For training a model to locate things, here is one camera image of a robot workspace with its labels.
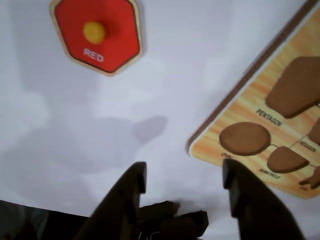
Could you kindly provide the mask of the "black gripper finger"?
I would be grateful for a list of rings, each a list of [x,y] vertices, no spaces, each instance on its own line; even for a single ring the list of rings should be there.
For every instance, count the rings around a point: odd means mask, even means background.
[[[76,240],[129,240],[146,192],[147,164],[131,165],[74,237]]]
[[[245,165],[223,160],[223,187],[242,240],[304,240],[292,213]]]

